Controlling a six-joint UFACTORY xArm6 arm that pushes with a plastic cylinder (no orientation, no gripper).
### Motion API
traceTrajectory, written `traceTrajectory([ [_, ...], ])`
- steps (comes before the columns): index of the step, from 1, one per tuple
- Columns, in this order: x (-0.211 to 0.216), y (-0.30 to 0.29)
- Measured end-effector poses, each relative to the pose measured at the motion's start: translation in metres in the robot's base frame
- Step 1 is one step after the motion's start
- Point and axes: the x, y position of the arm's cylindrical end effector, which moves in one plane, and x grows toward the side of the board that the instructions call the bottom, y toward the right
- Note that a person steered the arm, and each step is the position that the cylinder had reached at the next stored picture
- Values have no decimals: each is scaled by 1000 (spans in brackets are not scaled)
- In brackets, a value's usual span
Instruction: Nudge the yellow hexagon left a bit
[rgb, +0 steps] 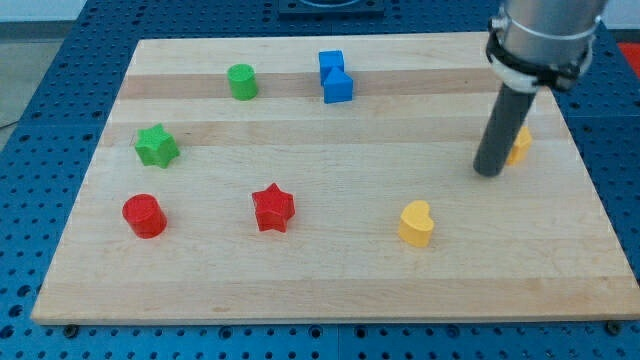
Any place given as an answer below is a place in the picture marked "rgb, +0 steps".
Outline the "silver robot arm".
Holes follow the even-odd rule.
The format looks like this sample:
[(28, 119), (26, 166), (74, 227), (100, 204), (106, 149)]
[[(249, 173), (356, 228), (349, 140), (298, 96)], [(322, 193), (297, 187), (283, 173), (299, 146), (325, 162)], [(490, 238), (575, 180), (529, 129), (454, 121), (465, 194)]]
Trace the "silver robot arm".
[(510, 89), (570, 90), (589, 69), (606, 0), (504, 0), (488, 23), (486, 56)]

